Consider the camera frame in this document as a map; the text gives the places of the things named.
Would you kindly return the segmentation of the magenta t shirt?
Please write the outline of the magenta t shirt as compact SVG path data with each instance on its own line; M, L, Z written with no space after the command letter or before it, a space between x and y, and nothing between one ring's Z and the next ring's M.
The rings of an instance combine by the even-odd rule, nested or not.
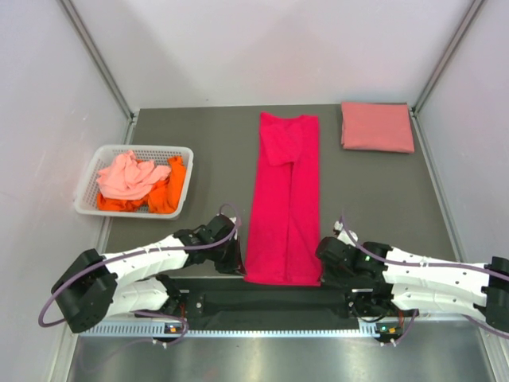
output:
M263 112L245 280L319 286L322 266L315 251L320 240L320 121Z

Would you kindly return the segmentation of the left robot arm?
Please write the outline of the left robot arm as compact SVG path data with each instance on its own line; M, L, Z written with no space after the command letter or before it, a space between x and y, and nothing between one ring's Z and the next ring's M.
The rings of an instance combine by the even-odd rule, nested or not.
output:
M83 333L105 318L142 310L166 316L180 308L181 293L167 275L210 261L221 274L243 271L239 222L224 214L207 224L181 229L134 250L82 252L51 289L73 333Z

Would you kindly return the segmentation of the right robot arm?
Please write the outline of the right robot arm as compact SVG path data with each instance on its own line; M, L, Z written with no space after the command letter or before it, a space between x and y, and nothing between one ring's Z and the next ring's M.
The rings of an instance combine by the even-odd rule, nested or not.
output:
M415 255L388 244L359 244L353 232L324 238L316 250L321 281L345 293L353 314L396 311L461 314L508 331L508 261L457 263Z

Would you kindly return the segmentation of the orange t shirt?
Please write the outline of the orange t shirt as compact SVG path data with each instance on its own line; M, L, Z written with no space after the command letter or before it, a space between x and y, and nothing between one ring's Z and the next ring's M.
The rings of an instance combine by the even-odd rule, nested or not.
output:
M172 213L176 211L186 175L186 168L180 157L167 159L162 166L169 166L170 175L159 181L142 199L135 201L105 198L100 192L97 205L103 211L136 212L141 206L147 206L152 213Z

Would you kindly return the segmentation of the folded salmon pink t shirt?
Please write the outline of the folded salmon pink t shirt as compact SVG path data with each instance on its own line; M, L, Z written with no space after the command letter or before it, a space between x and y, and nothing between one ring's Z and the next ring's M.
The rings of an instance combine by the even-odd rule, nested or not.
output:
M408 106L404 104L343 102L341 146L412 154L414 138Z

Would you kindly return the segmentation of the light pink t shirt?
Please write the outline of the light pink t shirt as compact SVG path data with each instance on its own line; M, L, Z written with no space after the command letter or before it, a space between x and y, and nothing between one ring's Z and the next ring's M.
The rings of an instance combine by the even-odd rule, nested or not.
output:
M145 197L171 173L169 166L156 165L154 160L139 161L132 150L119 154L98 172L96 183L108 199L135 201Z

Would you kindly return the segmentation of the white plastic basket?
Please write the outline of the white plastic basket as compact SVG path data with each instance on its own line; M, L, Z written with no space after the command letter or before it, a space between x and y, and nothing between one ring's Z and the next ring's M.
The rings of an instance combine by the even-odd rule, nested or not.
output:
M103 211L97 205L97 195L99 194L99 171L110 166L114 159L124 152L132 150L136 159L147 161L154 160L155 165L164 165L168 158L180 157L186 168L183 188L175 212L172 213L152 213L147 206L141 206L136 212L116 212ZM187 197L188 187L191 180L193 168L194 153L188 147L183 146L151 146L151 145L105 145L101 146L90 161L83 179L79 183L76 199L74 201L75 209L78 213L94 216L109 217L129 217L144 219L167 219L175 220L181 214L184 202Z

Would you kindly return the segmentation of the aluminium frame rail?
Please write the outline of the aluminium frame rail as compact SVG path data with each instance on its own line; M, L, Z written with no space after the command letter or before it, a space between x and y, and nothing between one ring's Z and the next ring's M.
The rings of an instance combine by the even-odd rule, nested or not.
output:
M461 17L458 26L454 29L453 35L449 38L442 54L434 65L424 88L420 91L414 105L410 108L413 115L418 115L425 106L486 3L486 0L468 2L468 7Z
M134 112L128 105L128 102L122 94L120 87L115 81L115 78L113 77L110 69L108 68L107 62L104 60L103 55L99 51L99 48L97 47L92 35L88 31L88 28L80 16L80 13L75 4L71 0L57 0L56 3L63 10L65 16L72 25L72 28L75 30L78 38L87 51L88 56L91 58L93 65L97 69L113 99L119 106L119 109L128 120L132 120L134 118Z

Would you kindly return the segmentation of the left aluminium frame rail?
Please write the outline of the left aluminium frame rail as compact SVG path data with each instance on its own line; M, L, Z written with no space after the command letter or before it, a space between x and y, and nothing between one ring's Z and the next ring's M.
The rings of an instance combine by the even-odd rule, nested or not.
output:
M65 16L72 25L72 28L75 30L78 38L87 51L88 56L91 58L93 65L97 69L113 99L119 106L119 109L128 120L132 120L134 118L134 112L128 105L128 102L122 94L120 87L115 81L115 78L113 77L110 69L108 68L107 62L104 60L103 55L99 51L99 48L97 47L92 35L88 31L88 28L80 16L80 13L75 4L71 0L57 0L56 3L63 10Z

